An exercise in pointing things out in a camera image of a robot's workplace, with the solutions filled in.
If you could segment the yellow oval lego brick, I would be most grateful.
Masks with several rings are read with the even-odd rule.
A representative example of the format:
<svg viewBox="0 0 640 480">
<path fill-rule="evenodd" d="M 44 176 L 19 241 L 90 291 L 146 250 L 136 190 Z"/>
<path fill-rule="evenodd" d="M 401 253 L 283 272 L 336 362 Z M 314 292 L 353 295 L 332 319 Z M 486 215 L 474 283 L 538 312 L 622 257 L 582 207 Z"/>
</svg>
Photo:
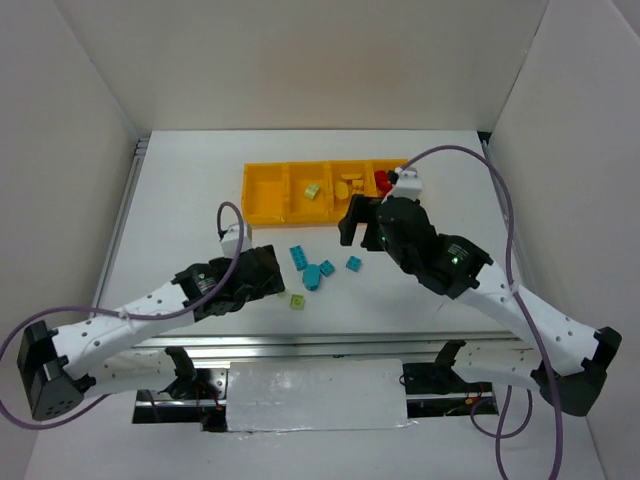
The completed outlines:
<svg viewBox="0 0 640 480">
<path fill-rule="evenodd" d="M 339 181 L 334 185 L 334 195 L 339 201 L 344 201 L 349 198 L 350 189 L 346 182 Z"/>
</svg>

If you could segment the red oval lego brick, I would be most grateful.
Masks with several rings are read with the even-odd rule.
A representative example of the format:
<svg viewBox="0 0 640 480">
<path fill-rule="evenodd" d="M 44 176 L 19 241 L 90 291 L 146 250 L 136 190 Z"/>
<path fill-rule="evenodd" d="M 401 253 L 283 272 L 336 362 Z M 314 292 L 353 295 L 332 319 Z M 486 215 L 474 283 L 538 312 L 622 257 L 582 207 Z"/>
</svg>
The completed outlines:
<svg viewBox="0 0 640 480">
<path fill-rule="evenodd" d="M 375 171 L 374 180 L 380 196 L 385 196 L 393 188 L 393 183 L 389 178 L 389 171 L 386 171 L 386 170 Z"/>
</svg>

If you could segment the light green rectangular lego brick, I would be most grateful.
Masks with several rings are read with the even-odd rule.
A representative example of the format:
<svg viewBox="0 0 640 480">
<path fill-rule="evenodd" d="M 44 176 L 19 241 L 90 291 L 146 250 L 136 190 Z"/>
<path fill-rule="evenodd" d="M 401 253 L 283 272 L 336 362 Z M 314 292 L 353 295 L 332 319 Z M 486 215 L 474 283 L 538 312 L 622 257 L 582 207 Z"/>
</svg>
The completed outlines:
<svg viewBox="0 0 640 480">
<path fill-rule="evenodd" d="M 320 192 L 321 186 L 317 183 L 309 184 L 304 190 L 304 197 L 309 200 L 314 200 Z"/>
</svg>

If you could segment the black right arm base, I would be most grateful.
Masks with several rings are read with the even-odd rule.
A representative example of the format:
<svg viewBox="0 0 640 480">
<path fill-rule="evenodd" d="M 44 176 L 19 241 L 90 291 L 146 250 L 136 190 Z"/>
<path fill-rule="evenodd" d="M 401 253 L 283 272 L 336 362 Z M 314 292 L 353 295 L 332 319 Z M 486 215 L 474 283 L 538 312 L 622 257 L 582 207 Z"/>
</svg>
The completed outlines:
<svg viewBox="0 0 640 480">
<path fill-rule="evenodd" d="M 480 415 L 498 413 L 491 383 L 468 383 L 452 370 L 454 355 L 465 345 L 448 341 L 433 362 L 403 364 L 399 383 L 409 419 L 469 416 L 473 407 Z"/>
</svg>

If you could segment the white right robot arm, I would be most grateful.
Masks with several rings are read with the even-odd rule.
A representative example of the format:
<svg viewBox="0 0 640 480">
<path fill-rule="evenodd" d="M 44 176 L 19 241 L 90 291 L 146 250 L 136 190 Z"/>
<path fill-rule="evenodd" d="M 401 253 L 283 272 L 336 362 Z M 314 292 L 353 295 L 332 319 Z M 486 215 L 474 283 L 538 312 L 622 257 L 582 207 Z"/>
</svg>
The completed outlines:
<svg viewBox="0 0 640 480">
<path fill-rule="evenodd" d="M 510 283 L 502 267 L 474 243 L 438 233 L 416 200 L 355 195 L 338 224 L 341 245 L 352 244 L 359 224 L 366 226 L 363 248 L 385 252 L 429 291 L 495 320 L 528 346 L 521 353 L 500 354 L 451 340 L 436 357 L 451 377 L 537 390 L 565 414 L 589 413 L 621 344 L 616 330 L 581 324 Z"/>
</svg>

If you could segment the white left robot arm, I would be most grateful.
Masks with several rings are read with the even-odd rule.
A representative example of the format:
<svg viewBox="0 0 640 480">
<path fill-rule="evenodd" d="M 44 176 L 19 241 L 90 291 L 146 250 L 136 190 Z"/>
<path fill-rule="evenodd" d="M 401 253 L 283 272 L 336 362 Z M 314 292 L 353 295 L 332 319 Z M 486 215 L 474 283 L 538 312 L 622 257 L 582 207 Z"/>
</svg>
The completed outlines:
<svg viewBox="0 0 640 480">
<path fill-rule="evenodd" d="M 89 369 L 125 348 L 283 291 L 275 250 L 266 245 L 237 260 L 193 264 L 115 314 L 58 329 L 43 320 L 32 323 L 23 331 L 17 360 L 32 418 L 52 420 L 75 407 L 97 384 Z"/>
</svg>

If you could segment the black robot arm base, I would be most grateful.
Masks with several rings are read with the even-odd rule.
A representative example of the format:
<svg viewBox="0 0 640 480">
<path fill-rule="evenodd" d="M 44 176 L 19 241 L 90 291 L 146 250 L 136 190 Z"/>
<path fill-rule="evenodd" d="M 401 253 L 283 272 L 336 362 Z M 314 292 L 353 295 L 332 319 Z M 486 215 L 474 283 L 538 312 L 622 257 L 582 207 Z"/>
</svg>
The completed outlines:
<svg viewBox="0 0 640 480">
<path fill-rule="evenodd" d="M 164 352 L 173 362 L 175 378 L 161 393 L 172 400 L 193 400 L 205 431 L 226 431 L 228 370 L 196 368 L 183 347 L 167 347 Z"/>
</svg>

